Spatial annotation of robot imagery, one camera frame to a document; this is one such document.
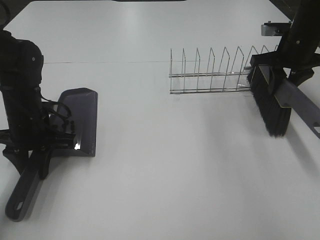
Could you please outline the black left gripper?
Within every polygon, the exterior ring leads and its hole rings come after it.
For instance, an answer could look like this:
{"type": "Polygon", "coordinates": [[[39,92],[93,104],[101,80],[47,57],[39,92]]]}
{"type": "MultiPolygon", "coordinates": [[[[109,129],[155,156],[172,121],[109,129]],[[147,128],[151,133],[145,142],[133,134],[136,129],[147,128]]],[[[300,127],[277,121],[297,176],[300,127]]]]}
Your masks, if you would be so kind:
{"type": "Polygon", "coordinates": [[[76,134],[54,130],[50,122],[59,119],[73,121],[71,109],[62,102],[45,101],[42,108],[46,115],[42,120],[44,132],[40,135],[23,134],[21,141],[13,138],[10,129],[0,131],[0,143],[5,145],[2,154],[22,174],[26,169],[37,170],[44,180],[49,174],[49,165],[56,150],[72,150],[76,146],[76,134]]]}

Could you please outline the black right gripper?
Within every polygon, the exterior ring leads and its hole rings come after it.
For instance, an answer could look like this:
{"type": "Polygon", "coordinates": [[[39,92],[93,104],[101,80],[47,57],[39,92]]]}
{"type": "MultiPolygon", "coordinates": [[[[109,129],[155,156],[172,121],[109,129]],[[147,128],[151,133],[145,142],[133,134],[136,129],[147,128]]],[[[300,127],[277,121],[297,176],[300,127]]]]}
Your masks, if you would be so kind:
{"type": "Polygon", "coordinates": [[[289,68],[289,80],[299,86],[314,75],[313,68],[317,66],[316,49],[317,31],[305,24],[292,24],[290,30],[281,36],[277,49],[252,55],[250,66],[289,68]]]}

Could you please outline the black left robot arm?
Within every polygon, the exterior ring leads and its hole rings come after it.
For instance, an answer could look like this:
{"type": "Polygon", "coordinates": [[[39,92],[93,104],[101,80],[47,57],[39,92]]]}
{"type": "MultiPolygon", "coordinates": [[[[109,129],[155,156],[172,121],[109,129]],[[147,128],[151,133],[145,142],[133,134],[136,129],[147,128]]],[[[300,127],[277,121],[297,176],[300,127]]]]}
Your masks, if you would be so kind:
{"type": "Polygon", "coordinates": [[[72,112],[64,103],[42,96],[44,56],[30,40],[0,32],[0,92],[8,129],[0,131],[3,154],[19,173],[27,167],[40,179],[49,173],[52,152],[73,146],[75,133],[66,132],[72,112]]]}

